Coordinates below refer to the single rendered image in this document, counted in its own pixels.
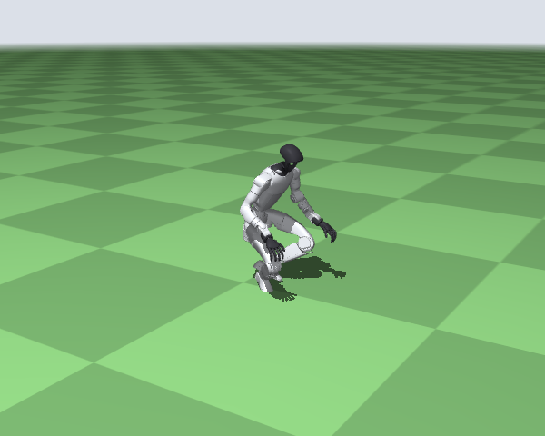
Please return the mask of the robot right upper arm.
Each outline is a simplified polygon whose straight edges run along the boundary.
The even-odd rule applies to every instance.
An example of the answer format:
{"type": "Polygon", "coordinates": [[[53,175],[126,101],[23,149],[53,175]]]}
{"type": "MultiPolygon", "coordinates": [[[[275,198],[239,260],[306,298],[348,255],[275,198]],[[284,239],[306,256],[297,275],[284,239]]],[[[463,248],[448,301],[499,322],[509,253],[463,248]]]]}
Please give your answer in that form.
{"type": "Polygon", "coordinates": [[[253,186],[252,186],[250,192],[247,194],[245,200],[243,201],[243,204],[242,204],[242,206],[240,208],[240,212],[241,212],[242,207],[248,206],[251,209],[252,213],[253,213],[252,204],[255,203],[259,199],[262,192],[264,192],[264,191],[266,191],[268,189],[271,180],[272,180],[272,177],[270,175],[268,175],[267,173],[263,173],[261,175],[258,175],[254,179],[253,186]]]}

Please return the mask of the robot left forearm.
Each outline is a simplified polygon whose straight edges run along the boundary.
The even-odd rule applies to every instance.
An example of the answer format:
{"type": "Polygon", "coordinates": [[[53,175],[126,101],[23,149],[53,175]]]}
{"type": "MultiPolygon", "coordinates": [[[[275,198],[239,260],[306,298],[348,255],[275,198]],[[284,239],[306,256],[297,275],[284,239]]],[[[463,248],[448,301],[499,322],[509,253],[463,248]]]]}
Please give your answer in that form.
{"type": "Polygon", "coordinates": [[[311,221],[312,224],[312,218],[315,217],[317,220],[321,220],[321,216],[312,209],[312,207],[309,205],[306,198],[303,196],[303,200],[301,200],[298,204],[298,207],[302,210],[304,215],[311,221]]]}

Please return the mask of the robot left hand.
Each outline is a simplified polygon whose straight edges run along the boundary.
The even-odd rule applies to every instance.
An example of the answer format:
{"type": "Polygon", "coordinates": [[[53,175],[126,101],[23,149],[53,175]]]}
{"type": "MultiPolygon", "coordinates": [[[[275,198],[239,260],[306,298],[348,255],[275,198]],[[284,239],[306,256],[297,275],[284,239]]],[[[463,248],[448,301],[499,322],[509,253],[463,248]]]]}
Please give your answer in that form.
{"type": "Polygon", "coordinates": [[[337,236],[337,232],[326,222],[323,221],[323,218],[321,220],[317,220],[315,217],[312,218],[312,222],[323,229],[325,237],[327,238],[327,233],[331,236],[331,242],[334,242],[337,236]]]}

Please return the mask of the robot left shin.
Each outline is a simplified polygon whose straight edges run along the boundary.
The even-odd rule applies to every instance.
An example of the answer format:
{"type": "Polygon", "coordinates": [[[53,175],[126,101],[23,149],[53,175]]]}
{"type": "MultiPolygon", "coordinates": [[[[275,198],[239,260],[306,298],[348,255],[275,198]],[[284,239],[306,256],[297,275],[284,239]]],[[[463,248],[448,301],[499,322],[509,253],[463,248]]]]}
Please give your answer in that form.
{"type": "MultiPolygon", "coordinates": [[[[287,263],[289,261],[292,261],[292,260],[295,260],[297,258],[300,258],[308,253],[306,253],[305,251],[301,250],[299,245],[298,245],[298,242],[297,243],[292,243],[291,245],[288,245],[287,247],[284,248],[285,249],[285,252],[283,252],[283,259],[282,259],[282,255],[281,255],[281,260],[280,262],[284,262],[284,263],[287,263]]],[[[309,253],[312,253],[312,252],[309,252],[309,253]]],[[[278,258],[278,254],[277,255],[277,258],[278,258]]],[[[278,258],[279,259],[279,258],[278,258]]],[[[264,262],[263,262],[264,263],[264,262]]]]}

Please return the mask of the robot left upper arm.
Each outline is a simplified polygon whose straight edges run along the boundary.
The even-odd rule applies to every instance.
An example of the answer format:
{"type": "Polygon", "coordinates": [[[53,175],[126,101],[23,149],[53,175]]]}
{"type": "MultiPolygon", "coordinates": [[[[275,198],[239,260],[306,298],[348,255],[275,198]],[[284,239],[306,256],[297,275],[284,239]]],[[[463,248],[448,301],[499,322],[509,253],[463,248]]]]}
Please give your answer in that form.
{"type": "Polygon", "coordinates": [[[298,203],[299,201],[303,200],[303,194],[300,191],[300,185],[301,185],[300,184],[300,174],[301,174],[300,169],[298,169],[297,167],[294,167],[293,174],[294,176],[290,183],[290,188],[292,192],[292,194],[290,195],[290,198],[294,203],[298,203]]]}

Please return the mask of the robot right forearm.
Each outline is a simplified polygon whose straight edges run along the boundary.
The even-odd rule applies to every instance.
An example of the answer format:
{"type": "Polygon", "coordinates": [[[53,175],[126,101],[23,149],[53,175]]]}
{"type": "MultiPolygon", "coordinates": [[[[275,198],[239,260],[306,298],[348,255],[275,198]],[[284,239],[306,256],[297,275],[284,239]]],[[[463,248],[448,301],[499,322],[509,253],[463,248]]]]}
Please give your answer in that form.
{"type": "Polygon", "coordinates": [[[241,214],[243,216],[243,219],[255,230],[257,230],[258,234],[261,235],[262,233],[264,237],[271,234],[268,230],[267,224],[263,223],[263,221],[258,218],[257,214],[252,213],[251,209],[248,206],[242,207],[241,214]]]}

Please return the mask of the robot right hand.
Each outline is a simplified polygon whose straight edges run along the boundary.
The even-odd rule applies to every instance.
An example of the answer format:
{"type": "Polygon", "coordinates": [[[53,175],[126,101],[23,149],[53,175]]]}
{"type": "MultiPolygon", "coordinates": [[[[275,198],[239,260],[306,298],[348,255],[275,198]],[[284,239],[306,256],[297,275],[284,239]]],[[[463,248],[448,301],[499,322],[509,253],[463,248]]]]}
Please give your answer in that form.
{"type": "Polygon", "coordinates": [[[272,234],[269,234],[269,235],[264,237],[264,235],[261,233],[261,238],[266,243],[266,247],[269,250],[269,253],[271,255],[271,261],[273,260],[273,254],[274,254],[274,260],[277,261],[276,253],[278,254],[278,258],[279,258],[278,261],[281,260],[281,255],[282,255],[282,259],[283,259],[283,252],[282,251],[285,252],[285,249],[284,249],[283,245],[281,245],[280,243],[278,243],[276,240],[273,239],[272,234]],[[280,253],[281,253],[281,255],[280,255],[280,253]]]}

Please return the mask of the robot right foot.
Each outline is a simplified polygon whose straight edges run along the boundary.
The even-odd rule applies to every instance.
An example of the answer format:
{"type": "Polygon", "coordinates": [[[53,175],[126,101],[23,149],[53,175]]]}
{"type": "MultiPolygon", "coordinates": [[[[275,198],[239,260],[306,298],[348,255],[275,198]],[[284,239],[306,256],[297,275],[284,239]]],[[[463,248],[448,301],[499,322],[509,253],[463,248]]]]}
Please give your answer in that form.
{"type": "Polygon", "coordinates": [[[271,286],[270,284],[270,281],[269,280],[262,280],[260,278],[260,273],[261,271],[258,271],[256,274],[255,274],[255,279],[256,281],[259,283],[259,287],[260,289],[263,291],[263,292],[272,292],[273,291],[273,287],[271,286]]]}

